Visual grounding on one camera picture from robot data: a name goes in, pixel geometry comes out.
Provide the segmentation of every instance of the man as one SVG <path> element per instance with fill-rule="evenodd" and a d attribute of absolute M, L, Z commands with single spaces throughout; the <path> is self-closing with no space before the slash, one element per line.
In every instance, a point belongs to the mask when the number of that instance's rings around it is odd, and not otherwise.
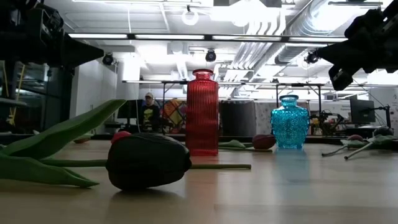
<path fill-rule="evenodd" d="M 143 124 L 144 130 L 159 131 L 160 124 L 160 109 L 155 105 L 154 96 L 152 93 L 145 95 L 145 104 L 141 108 L 140 121 Z"/>

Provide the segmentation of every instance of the desk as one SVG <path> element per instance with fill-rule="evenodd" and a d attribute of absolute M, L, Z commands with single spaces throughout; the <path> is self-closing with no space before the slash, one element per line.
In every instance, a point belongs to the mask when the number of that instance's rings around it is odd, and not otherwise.
<path fill-rule="evenodd" d="M 104 159 L 109 146 L 108 141 L 70 144 L 57 157 Z M 176 183 L 130 195 L 109 183 L 105 168 L 74 169 L 101 183 L 92 189 L 0 180 L 0 221 L 396 223 L 398 157 L 377 151 L 347 162 L 342 155 L 320 156 L 337 147 L 307 144 L 307 154 L 220 152 L 218 157 L 196 157 L 195 163 L 250 163 L 252 170 L 190 170 Z"/>

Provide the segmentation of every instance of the monitor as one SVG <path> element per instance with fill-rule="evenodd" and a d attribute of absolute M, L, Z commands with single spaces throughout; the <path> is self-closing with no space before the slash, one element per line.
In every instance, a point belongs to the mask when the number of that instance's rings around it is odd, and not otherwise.
<path fill-rule="evenodd" d="M 351 107 L 351 122 L 354 124 L 368 124 L 376 122 L 374 102 L 370 100 L 349 100 Z"/>
<path fill-rule="evenodd" d="M 143 100 L 127 100 L 127 102 L 119 108 L 118 118 L 137 118 L 137 111 L 138 113 L 141 111 L 142 104 Z"/>

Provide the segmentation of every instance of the red vase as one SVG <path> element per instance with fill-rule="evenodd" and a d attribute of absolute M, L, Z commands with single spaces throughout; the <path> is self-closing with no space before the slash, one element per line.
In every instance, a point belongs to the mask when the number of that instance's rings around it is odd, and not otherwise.
<path fill-rule="evenodd" d="M 186 146 L 192 156 L 218 154 L 218 83 L 211 80 L 213 71 L 193 71 L 188 82 Z"/>

